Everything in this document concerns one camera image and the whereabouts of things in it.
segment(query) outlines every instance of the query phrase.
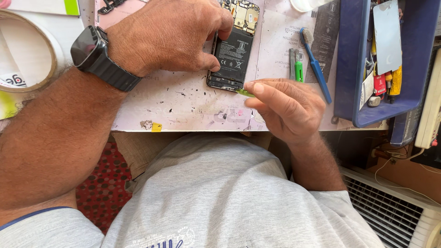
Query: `red package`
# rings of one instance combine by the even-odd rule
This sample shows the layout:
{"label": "red package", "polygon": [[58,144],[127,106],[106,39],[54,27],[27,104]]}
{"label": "red package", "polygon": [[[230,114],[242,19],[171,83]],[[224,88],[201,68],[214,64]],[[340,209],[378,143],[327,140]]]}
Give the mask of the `red package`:
{"label": "red package", "polygon": [[385,75],[374,76],[374,94],[376,96],[381,95],[386,92],[386,80]]}

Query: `glue tube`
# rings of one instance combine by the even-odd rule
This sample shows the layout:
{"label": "glue tube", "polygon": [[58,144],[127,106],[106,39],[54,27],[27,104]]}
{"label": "glue tube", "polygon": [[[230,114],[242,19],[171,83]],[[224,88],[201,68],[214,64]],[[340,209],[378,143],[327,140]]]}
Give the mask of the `glue tube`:
{"label": "glue tube", "polygon": [[395,102],[395,97],[401,92],[401,81],[403,77],[403,72],[401,65],[397,70],[392,72],[392,86],[390,89],[387,89],[387,95],[389,99],[389,103],[392,104]]}

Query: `blue toothbrush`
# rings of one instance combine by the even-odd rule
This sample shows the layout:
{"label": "blue toothbrush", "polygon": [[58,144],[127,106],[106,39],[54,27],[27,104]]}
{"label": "blue toothbrush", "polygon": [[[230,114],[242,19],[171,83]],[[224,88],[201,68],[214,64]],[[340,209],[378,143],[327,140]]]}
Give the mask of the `blue toothbrush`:
{"label": "blue toothbrush", "polygon": [[302,29],[300,29],[300,38],[305,44],[306,52],[308,53],[309,59],[311,60],[312,69],[315,76],[317,77],[318,84],[320,85],[320,88],[325,95],[326,102],[329,104],[332,102],[331,94],[329,94],[328,86],[326,85],[325,77],[323,76],[323,72],[321,71],[320,65],[318,64],[318,60],[314,58],[311,48],[309,47],[309,44],[312,44],[312,42],[314,41],[314,37],[309,29],[303,27]]}

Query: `circuit board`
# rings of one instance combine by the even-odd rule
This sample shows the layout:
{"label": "circuit board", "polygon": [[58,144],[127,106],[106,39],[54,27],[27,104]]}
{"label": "circuit board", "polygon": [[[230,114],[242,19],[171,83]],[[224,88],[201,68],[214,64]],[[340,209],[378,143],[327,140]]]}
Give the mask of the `circuit board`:
{"label": "circuit board", "polygon": [[244,0],[223,0],[222,8],[228,9],[233,15],[233,27],[254,36],[260,12],[257,5]]}

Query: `watch strap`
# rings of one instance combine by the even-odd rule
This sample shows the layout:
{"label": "watch strap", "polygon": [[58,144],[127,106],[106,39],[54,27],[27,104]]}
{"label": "watch strap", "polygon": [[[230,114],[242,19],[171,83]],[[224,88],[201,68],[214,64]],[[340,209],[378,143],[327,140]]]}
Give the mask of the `watch strap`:
{"label": "watch strap", "polygon": [[107,48],[87,71],[94,73],[100,79],[122,91],[131,91],[142,79],[115,64],[107,56]]}

